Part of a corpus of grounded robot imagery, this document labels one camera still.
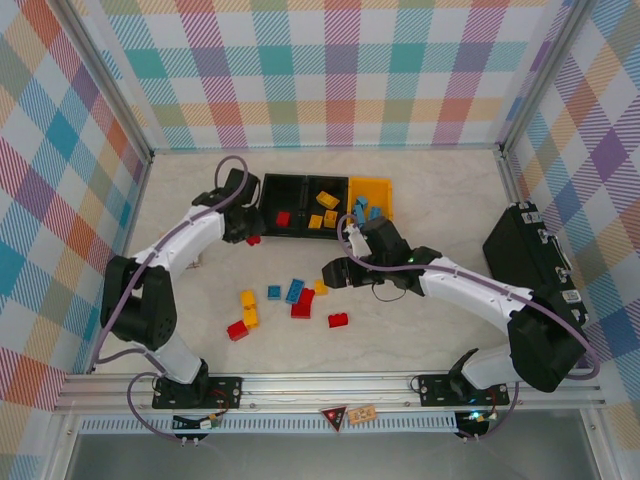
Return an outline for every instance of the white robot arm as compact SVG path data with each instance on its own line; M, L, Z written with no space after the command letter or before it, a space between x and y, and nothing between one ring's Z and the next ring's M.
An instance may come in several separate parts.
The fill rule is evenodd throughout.
M207 364L194 355L176 331L177 312L173 285L188 265L211 243L237 243L264 231L255 205L248 205L258 188L257 177L248 174L242 192L224 208L212 207L240 188L244 172L232 169L224 187L204 192L193 200L187 214L164 238L131 258L116 256L105 271L101 324L111 318L125 296L134 272L144 272L126 298L111 332L146 351L164 370L163 382L176 390L182 404L197 405L205 393Z
M190 221L195 215L205 210L207 210L205 205L192 206L179 222L180 224L188 221L190 225L173 237L149 263L148 268L160 267L169 272L172 285L175 285L180 275L205 248L221 240L224 235L224 215L219 212L210 212L195 222ZM136 263L141 264L155 250L158 242L136 253L133 256ZM189 350L177 330L173 331L162 346L156 350L148 350L148 355L164 367L167 378L182 384L192 383L202 364L200 358Z
M471 389L517 381L552 392L585 353L575 335L532 307L544 306L584 337L579 319L561 292L506 285L466 270L430 248L411 249L384 217L360 228L350 225L345 231L350 256L322 269L327 286L359 287L390 280L403 290L459 305L507 336L508 341L499 347L467 352L449 371L451 389L461 399Z

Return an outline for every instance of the red lego brick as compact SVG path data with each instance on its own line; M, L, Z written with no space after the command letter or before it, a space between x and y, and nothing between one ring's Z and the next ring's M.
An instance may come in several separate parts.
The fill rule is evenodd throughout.
M229 327L227 328L227 333L229 334L229 338L231 340L237 342L241 338L249 335L249 330L247 329L247 326L244 324L244 322L240 320L233 325L229 325Z
M349 316L346 313L329 315L329 328L344 327L349 325Z
M300 293L300 298L298 299L298 303L302 305L309 305L313 302L313 297L315 296L315 290L311 288L303 288L302 293Z
M311 305L302 303L291 305L291 318L311 318Z
M291 214L289 212L279 212L276 219L276 225L282 228L286 228L291 223Z
M253 247L254 245L258 245L262 241L260 235L255 235L253 237L247 238L247 243Z

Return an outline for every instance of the white table surface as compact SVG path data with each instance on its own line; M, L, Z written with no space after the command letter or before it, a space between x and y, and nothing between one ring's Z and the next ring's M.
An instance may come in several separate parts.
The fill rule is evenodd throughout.
M460 265L487 274L482 243L507 198L493 152L466 151L265 151L242 154L250 171L389 177L394 224L412 247L426 245ZM156 157L140 209L130 254L168 231L199 193L213 188L219 153ZM264 237L258 246L216 242L203 265L187 270L174 287L178 331L217 372L345 372L447 370L467 350L505 341L493 326L438 299L410 292L397 302L377 301L369 287L330 290L314 299L311 320L294 320L289 305L268 301L267 285L283 294L292 278L313 286L322 267L343 256L329 240ZM261 326L238 342L226 328L242 318L240 292L253 289ZM389 283L376 292L393 298ZM347 312L349 326L329 329L327 316ZM110 336L102 356L126 348ZM128 356L102 373L148 370Z

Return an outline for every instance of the cardboard tag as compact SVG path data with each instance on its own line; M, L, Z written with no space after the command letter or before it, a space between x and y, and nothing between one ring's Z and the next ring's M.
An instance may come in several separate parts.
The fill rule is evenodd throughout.
M375 420L376 418L378 418L378 415L376 414L376 407L374 407L373 405L349 410L348 415L349 423L351 425L370 422L371 420Z

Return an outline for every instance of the plaid wall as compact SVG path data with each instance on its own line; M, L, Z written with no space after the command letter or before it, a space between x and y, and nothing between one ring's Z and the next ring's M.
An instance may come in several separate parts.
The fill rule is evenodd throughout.
M492 144L562 1L74 3L149 138L190 149Z
M623 456L640 467L640 2L602 0L512 157L573 261Z
M44 0L0 0L0 62L0 479L26 479L143 163Z
M504 122L504 124L502 125L502 128L500 129L500 133L498 134L498 138L497 138L497 143L503 143L505 141L507 134L511 129L511 125L513 125L513 121L516 118L516 115L518 115L518 113L520 112L520 107L522 106L522 103L527 98L527 96L529 95L529 92L531 92L531 89L535 85L536 80L538 79L538 73L540 72L540 68L547 61L549 54L551 53L551 46L553 45L553 42L558 37L558 34L562 31L562 27L565 21L567 20L567 17L571 12L571 9L575 3L576 3L576 0L562 1L562 6L558 10L558 13L556 14L556 18L553 20L553 23L551 24L551 28L549 28L549 31L547 32L547 35L545 36L544 41L540 46L540 50L538 50L536 58L531 64L531 66L529 67L529 71L527 72L527 75L524 81L522 82L522 85L520 86L520 90L518 90L518 95L516 96L516 99L511 105L509 114L507 115L507 120Z

